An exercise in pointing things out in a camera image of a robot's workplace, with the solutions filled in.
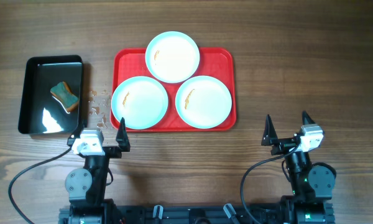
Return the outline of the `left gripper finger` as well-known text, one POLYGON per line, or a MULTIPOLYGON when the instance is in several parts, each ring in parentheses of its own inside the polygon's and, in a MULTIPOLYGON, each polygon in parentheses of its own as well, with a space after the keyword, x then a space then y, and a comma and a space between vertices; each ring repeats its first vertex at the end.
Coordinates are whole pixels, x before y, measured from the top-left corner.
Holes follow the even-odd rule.
POLYGON ((83 119, 78 124, 78 126, 76 127, 76 129, 71 133, 71 135, 69 136, 69 138, 67 139, 67 146, 72 146, 73 143, 75 142, 75 139, 80 138, 80 134, 81 134, 82 130, 84 128, 86 128, 86 127, 87 127, 87 120, 83 119))
POLYGON ((116 142, 118 143, 118 147, 121 151, 130 151, 131 145, 129 142, 129 138, 127 136, 125 119, 121 118, 119 123, 119 129, 116 135, 116 142))

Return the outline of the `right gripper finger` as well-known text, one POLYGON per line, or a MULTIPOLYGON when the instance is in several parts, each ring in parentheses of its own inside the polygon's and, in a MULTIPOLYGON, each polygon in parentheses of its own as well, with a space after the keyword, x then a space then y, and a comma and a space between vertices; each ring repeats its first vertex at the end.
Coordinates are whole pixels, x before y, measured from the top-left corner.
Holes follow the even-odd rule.
POLYGON ((306 111, 302 111, 302 123, 303 125, 315 124, 306 111))
POLYGON ((263 136, 262 136, 261 145, 262 146, 272 146, 274 144, 277 144, 278 140, 279 139, 277 137, 277 133, 275 131, 272 119, 271 119, 270 115, 268 114, 265 117, 265 128, 264 128, 264 133, 263 133, 263 136))

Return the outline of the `green orange sponge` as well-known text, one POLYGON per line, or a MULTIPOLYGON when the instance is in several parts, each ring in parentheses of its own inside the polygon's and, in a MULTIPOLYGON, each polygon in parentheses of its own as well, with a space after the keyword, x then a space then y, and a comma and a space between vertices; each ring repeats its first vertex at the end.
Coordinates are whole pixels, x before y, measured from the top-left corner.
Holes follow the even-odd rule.
POLYGON ((66 82, 60 82, 53 86, 50 92, 67 113, 71 113, 79 104, 78 97, 71 92, 66 82))

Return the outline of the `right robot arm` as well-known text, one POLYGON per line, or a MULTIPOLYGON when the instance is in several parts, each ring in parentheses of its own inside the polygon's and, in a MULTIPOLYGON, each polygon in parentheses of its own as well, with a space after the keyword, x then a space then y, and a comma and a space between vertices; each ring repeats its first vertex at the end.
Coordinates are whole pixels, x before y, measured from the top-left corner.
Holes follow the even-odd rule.
POLYGON ((260 217, 264 223, 334 223, 332 199, 336 171, 324 162, 312 163, 309 152, 318 149, 324 131, 302 112, 302 126, 290 138, 279 138, 271 117, 266 116, 261 144, 272 148, 271 155, 283 159, 282 170, 292 188, 280 202, 265 204, 260 217))

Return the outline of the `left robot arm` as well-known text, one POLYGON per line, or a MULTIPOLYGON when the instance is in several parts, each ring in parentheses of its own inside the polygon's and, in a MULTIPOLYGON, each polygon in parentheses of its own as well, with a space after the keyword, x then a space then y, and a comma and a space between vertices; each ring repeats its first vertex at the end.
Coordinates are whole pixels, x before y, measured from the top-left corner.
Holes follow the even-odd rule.
POLYGON ((69 211, 61 211, 59 223, 104 224, 123 223, 124 217, 112 199, 105 199, 109 185, 110 159, 120 159, 131 145, 126 132, 125 119, 121 118, 117 130, 116 146, 103 146, 103 133, 99 128, 88 128, 83 122, 68 138, 74 154, 85 159, 84 166, 71 171, 65 179, 69 194, 69 211))

